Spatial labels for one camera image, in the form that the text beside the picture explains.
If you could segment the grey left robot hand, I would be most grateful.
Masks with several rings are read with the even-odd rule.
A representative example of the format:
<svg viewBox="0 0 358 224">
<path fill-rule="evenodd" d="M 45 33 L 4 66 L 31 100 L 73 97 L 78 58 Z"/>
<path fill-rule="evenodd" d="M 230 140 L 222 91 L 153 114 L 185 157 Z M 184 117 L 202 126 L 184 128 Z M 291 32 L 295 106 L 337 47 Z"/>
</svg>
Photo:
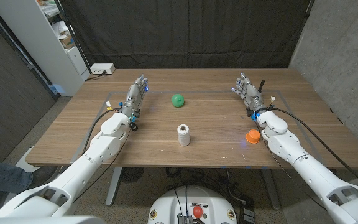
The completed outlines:
<svg viewBox="0 0 358 224">
<path fill-rule="evenodd" d="M 140 108 L 142 106 L 144 96 L 148 90 L 148 79 L 144 74 L 142 74 L 130 86 L 126 100 L 122 106 L 122 114 L 129 118 L 133 116 L 138 117 L 140 115 Z"/>
</svg>

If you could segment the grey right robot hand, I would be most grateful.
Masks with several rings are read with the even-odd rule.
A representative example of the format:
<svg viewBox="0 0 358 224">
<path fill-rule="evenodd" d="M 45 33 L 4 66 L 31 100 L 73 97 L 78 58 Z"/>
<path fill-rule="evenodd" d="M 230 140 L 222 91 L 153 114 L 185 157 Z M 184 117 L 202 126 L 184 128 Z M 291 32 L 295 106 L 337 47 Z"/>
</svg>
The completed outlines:
<svg viewBox="0 0 358 224">
<path fill-rule="evenodd" d="M 236 79 L 235 87 L 231 90 L 237 94 L 248 109 L 255 114 L 261 114 L 267 111 L 267 107 L 262 100 L 261 92 L 251 83 L 245 73 Z"/>
</svg>

